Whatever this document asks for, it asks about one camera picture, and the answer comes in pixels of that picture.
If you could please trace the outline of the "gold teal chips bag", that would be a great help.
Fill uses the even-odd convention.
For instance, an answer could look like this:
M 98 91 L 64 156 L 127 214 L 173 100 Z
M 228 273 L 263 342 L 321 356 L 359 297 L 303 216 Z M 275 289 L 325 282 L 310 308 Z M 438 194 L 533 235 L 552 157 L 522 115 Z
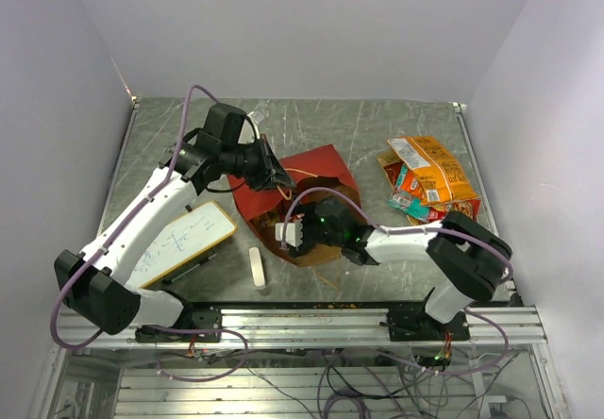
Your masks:
M 387 150 L 385 152 L 380 153 L 377 156 L 377 161 L 382 168 L 382 166 L 385 164 L 390 164 L 390 163 L 402 161 L 402 160 L 395 154 L 395 152 L 393 150 Z M 414 225 L 424 224 L 423 222 L 420 222 L 420 221 L 410 217 L 408 214 L 407 214 L 407 216 L 408 216 L 410 222 L 413 223 Z

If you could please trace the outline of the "teal snack packet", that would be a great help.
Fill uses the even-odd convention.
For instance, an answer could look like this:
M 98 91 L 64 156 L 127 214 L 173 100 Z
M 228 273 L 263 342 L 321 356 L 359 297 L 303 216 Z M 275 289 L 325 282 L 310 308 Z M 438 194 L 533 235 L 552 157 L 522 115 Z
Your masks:
M 430 207 L 424 206 L 419 198 L 405 191 L 395 190 L 387 204 L 390 207 L 404 211 L 420 222 L 426 223 L 429 221 Z

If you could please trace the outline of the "red paper bag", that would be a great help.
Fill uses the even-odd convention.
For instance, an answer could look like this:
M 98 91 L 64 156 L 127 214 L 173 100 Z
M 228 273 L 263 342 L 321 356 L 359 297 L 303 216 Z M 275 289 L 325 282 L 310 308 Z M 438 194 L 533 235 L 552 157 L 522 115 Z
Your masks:
M 282 159 L 280 164 L 294 180 L 292 187 L 279 186 L 256 192 L 234 176 L 227 178 L 237 211 L 265 249 L 296 266 L 315 268 L 342 257 L 342 250 L 325 243 L 312 243 L 311 232 L 302 237 L 302 253 L 284 250 L 275 238 L 275 225 L 283 221 L 296 197 L 307 189 L 325 187 L 361 202 L 357 183 L 333 145 L 323 145 Z

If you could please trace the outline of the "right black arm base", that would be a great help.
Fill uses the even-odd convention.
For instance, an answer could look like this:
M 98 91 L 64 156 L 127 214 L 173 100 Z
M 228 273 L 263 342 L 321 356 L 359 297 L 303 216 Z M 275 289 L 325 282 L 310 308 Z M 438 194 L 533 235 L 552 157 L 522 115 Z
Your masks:
M 447 324 L 441 324 L 425 314 L 418 304 L 403 304 L 390 309 L 384 321 L 379 323 L 388 330 L 391 342 L 453 342 L 468 341 L 469 327 L 464 312 L 457 312 Z

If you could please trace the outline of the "orange snack packet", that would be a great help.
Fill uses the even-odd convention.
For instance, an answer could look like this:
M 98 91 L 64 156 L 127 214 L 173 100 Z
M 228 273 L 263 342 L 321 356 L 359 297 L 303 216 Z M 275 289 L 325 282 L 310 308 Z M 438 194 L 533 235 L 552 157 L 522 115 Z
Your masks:
M 428 202 L 424 187 L 405 163 L 400 168 L 393 190 L 393 194 L 401 193 L 417 198 L 424 205 Z

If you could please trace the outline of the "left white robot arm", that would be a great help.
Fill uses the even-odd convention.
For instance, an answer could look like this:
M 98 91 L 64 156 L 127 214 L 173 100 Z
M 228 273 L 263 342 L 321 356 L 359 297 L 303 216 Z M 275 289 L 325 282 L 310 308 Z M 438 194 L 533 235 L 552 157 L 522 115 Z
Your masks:
M 252 139 L 241 142 L 246 128 L 253 130 Z M 193 327 L 186 302 L 165 291 L 131 287 L 128 281 L 163 229 L 222 176 L 234 176 L 255 192 L 294 187 L 266 137 L 254 129 L 243 110 L 224 103 L 211 106 L 204 124 L 167 151 L 104 233 L 77 253 L 58 255 L 60 303 L 109 335 L 151 325 L 172 341 L 185 339 Z

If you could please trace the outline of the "yellow orange snack box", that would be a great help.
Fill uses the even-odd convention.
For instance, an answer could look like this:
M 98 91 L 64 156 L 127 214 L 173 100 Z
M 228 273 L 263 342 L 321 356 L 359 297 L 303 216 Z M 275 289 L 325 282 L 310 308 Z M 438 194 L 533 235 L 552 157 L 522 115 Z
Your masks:
M 424 187 L 424 206 L 478 198 L 461 164 L 434 137 L 404 136 L 387 143 Z

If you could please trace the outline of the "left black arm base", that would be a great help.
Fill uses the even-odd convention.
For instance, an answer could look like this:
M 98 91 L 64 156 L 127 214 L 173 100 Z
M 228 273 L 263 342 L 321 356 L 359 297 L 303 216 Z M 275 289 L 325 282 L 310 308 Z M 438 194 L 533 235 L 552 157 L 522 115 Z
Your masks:
M 135 331 L 135 342 L 139 344 L 169 344 L 189 342 L 195 339 L 201 343 L 218 343 L 222 327 L 222 313 L 218 310 L 185 310 L 173 328 L 167 331 L 158 326 L 138 327 Z

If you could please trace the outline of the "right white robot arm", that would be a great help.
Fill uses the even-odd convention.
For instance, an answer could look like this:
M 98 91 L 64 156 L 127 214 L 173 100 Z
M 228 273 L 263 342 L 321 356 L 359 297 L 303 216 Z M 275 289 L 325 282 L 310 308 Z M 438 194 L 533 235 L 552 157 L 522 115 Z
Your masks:
M 297 204 L 275 226 L 275 239 L 292 257 L 322 244 L 349 261 L 380 265 L 397 260 L 431 260 L 445 281 L 425 297 L 415 320 L 425 338 L 439 338 L 455 316 L 474 302 L 489 301 L 512 276 L 511 248 L 459 211 L 420 226 L 371 225 L 360 208 L 334 196 Z

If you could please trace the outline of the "red yellow snack packet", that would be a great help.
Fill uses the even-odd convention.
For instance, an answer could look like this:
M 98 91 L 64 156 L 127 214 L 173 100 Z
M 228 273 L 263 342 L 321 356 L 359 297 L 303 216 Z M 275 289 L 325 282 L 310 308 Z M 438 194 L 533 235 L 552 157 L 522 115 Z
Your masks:
M 473 221 L 476 221 L 478 219 L 480 205 L 481 200 L 479 198 L 436 204 L 428 208 L 428 221 L 434 222 L 442 220 L 451 211 L 461 212 Z

